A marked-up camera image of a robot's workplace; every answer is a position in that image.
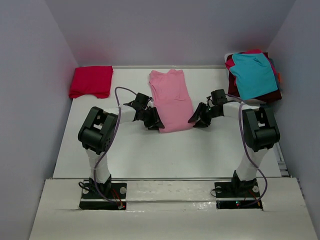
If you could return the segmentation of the pink t shirt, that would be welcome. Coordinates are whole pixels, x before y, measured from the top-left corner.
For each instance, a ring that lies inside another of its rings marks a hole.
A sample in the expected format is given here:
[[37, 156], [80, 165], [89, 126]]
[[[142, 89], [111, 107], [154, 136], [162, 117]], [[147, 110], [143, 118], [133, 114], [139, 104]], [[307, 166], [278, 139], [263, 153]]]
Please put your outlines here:
[[153, 103], [164, 125], [161, 134], [186, 131], [193, 128], [189, 119], [194, 114], [182, 70], [171, 69], [167, 73], [153, 70], [149, 74]]

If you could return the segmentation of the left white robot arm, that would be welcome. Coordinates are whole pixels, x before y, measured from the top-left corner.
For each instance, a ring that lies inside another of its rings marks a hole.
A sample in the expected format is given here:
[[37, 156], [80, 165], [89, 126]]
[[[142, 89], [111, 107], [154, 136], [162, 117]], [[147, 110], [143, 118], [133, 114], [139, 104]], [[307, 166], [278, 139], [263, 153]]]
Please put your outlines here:
[[109, 111], [97, 106], [90, 109], [78, 133], [78, 140], [86, 151], [90, 166], [88, 186], [79, 184], [83, 189], [104, 199], [110, 194], [112, 175], [107, 152], [116, 138], [120, 124], [142, 121], [149, 130], [165, 128], [151, 101], [152, 97], [139, 92], [134, 100], [119, 104]]

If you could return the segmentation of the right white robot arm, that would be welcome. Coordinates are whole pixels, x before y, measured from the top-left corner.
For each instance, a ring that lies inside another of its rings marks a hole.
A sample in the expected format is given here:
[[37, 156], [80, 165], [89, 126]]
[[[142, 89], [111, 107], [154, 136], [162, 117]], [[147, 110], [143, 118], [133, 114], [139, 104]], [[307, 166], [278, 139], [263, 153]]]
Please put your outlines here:
[[257, 174], [262, 173], [261, 162], [279, 142], [280, 131], [271, 107], [248, 105], [240, 98], [228, 100], [223, 89], [211, 92], [206, 103], [199, 103], [188, 122], [195, 128], [207, 128], [218, 117], [238, 121], [244, 155], [231, 180], [216, 182], [213, 190], [217, 198], [243, 198], [259, 189]]

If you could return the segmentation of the magenta t shirt in pile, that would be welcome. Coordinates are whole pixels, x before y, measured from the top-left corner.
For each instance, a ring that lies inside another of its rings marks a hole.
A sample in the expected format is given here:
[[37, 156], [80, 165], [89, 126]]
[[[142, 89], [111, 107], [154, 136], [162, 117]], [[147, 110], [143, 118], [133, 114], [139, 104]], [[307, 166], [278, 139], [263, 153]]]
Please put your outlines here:
[[[260, 54], [260, 53], [262, 53], [260, 49], [252, 49], [252, 50], [247, 50], [245, 52], [239, 52], [239, 54]], [[235, 66], [235, 62], [232, 59], [233, 54], [234, 53], [227, 53], [224, 56], [225, 66], [228, 71], [230, 70], [231, 67]]]

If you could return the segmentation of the teal t shirt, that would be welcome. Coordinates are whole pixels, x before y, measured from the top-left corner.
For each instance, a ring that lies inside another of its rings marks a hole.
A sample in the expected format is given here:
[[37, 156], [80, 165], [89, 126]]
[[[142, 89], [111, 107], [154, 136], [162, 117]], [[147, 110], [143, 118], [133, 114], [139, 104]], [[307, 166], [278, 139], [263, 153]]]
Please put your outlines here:
[[278, 90], [274, 69], [263, 52], [234, 53], [229, 72], [242, 100], [250, 100]]

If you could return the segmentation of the folded red t shirt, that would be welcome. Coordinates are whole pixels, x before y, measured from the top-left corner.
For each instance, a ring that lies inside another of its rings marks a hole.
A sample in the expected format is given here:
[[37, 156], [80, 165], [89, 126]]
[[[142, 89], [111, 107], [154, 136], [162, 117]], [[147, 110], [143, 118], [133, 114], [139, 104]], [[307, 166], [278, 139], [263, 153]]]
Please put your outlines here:
[[108, 98], [113, 72], [112, 66], [77, 67], [69, 88], [69, 98], [76, 99], [84, 95], [92, 95], [98, 99]]

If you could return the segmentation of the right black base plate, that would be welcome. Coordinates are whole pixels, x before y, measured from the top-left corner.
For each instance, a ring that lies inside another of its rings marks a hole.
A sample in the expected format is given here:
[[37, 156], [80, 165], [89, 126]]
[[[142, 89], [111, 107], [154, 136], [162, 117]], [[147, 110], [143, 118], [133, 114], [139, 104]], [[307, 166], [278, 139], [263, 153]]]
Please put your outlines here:
[[218, 181], [214, 183], [211, 194], [217, 199], [217, 208], [222, 209], [263, 209], [260, 198], [260, 189], [256, 179], [235, 183]]

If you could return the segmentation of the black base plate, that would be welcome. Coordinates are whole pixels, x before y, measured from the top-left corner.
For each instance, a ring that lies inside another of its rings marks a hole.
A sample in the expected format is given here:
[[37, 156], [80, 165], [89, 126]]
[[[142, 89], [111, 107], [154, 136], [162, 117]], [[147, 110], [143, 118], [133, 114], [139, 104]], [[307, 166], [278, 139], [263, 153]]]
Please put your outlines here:
[[79, 208], [81, 210], [124, 211], [127, 209], [127, 183], [113, 182], [111, 189], [103, 198], [88, 180], [78, 183], [81, 188]]
[[211, 194], [217, 199], [217, 208], [222, 209], [263, 209], [260, 198], [260, 189], [256, 179], [235, 183], [218, 181], [214, 183]]

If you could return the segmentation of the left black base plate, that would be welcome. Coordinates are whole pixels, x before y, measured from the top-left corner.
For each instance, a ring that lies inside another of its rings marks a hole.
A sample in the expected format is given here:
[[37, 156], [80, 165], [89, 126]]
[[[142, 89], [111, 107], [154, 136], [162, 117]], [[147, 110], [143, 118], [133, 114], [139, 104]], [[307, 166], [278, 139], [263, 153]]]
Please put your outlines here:
[[127, 209], [127, 183], [113, 182], [111, 189], [103, 198], [88, 180], [78, 183], [81, 188], [79, 208], [81, 210], [124, 211]]

